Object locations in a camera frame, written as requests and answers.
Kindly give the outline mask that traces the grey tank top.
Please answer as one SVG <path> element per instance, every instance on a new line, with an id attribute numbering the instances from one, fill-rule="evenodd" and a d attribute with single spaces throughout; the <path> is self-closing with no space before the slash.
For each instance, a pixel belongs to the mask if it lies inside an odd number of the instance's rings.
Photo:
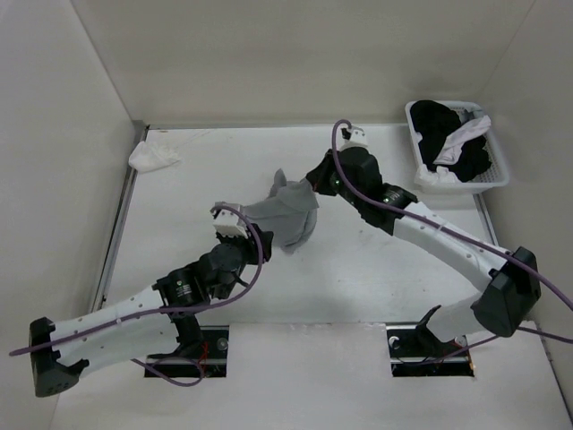
<path id="1" fill-rule="evenodd" d="M 285 254 L 294 254 L 310 239 L 318 219 L 319 204 L 310 182 L 287 180 L 281 168 L 265 199 L 247 205 L 216 202 L 220 204 L 238 209 L 262 231 L 271 231 L 272 245 Z"/>

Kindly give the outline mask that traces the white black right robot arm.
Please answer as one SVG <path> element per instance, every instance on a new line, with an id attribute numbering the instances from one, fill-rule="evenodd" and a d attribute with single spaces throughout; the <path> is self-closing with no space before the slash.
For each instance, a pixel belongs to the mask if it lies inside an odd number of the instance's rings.
<path id="1" fill-rule="evenodd" d="M 322 162 L 306 174 L 315 193 L 339 195 L 369 225 L 416 245 L 461 274 L 476 295 L 452 305 L 436 305 L 398 348 L 419 356 L 442 357 L 457 350 L 456 338 L 488 331 L 511 337 L 541 296 L 529 271 L 535 255 L 524 247 L 511 253 L 499 247 L 487 251 L 475 238 L 432 212 L 407 190 L 383 181 L 376 158 L 365 148 L 328 150 Z"/>

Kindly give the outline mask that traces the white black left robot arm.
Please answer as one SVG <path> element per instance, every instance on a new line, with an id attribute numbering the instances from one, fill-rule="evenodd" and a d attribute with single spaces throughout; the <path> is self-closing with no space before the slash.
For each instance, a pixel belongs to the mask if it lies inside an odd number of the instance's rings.
<path id="1" fill-rule="evenodd" d="M 203 341 L 192 307 L 228 299 L 244 268 L 267 262 L 273 235 L 223 237 L 196 262 L 92 314 L 30 324 L 30 363 L 39 398 L 67 391 L 104 367 L 142 356 L 191 357 Z"/>

